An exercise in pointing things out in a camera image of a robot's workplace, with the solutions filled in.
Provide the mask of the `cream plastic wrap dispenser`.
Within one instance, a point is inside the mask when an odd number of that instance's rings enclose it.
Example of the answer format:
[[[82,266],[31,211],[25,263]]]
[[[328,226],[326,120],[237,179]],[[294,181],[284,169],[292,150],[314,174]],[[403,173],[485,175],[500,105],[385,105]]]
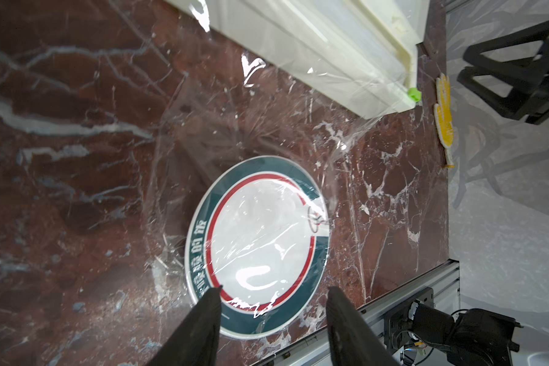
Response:
[[[372,119],[416,107],[427,1],[176,1],[174,6]]]

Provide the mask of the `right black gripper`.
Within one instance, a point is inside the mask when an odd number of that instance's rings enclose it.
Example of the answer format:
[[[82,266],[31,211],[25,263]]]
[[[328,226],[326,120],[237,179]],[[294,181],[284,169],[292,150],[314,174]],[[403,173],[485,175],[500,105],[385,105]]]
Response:
[[[534,56],[497,61],[487,51],[541,41]],[[500,116],[526,119],[527,124],[540,125],[549,119],[549,21],[517,31],[501,38],[469,46],[464,55],[469,63],[457,81],[480,97]],[[492,76],[511,87],[505,97],[480,84],[478,76]]]

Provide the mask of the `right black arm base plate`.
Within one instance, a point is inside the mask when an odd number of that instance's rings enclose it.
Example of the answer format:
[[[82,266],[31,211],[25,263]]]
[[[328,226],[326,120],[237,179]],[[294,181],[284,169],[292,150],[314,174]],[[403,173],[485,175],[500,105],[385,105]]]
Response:
[[[401,300],[384,316],[384,344],[390,354],[405,349],[419,341],[412,333],[413,318],[420,304],[434,306],[434,291],[425,287]]]

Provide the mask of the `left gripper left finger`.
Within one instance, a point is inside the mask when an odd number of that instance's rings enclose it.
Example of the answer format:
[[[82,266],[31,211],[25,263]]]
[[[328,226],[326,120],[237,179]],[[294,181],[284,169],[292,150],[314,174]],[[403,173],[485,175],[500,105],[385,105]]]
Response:
[[[146,365],[215,365],[221,314],[221,287],[210,288]]]

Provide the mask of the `white plate green rim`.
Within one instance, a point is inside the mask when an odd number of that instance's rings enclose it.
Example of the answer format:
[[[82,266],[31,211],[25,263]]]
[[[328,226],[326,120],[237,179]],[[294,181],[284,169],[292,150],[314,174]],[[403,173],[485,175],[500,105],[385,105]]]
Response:
[[[320,285],[330,242],[323,194],[299,164],[257,156],[201,198],[185,243],[188,291],[217,290],[221,332],[259,339],[289,326]]]

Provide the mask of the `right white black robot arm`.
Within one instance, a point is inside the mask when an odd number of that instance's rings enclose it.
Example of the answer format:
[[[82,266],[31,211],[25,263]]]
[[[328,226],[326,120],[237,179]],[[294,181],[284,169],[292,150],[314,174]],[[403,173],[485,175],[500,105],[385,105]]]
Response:
[[[457,80],[502,117],[549,119],[549,21],[466,49]],[[413,303],[409,331],[453,365],[549,365],[549,335],[482,309],[443,313]]]

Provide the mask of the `clear plastic wrap sheet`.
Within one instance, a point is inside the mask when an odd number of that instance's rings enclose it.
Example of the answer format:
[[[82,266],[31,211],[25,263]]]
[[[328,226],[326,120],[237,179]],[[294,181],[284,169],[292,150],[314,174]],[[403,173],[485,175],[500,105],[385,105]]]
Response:
[[[421,272],[407,231],[419,233],[426,201],[423,106],[363,119],[164,1],[135,7],[134,17],[183,75],[160,121],[146,201],[161,255],[152,264],[161,319],[179,323],[192,307],[185,237],[199,201],[227,169],[257,156],[306,169],[329,213],[326,270],[300,325],[322,321],[330,286],[361,306]]]

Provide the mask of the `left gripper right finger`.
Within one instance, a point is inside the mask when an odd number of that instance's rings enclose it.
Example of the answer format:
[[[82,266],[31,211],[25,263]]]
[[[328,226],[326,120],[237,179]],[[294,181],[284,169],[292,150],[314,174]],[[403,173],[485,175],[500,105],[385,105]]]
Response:
[[[338,287],[329,287],[326,322],[332,365],[398,365]]]

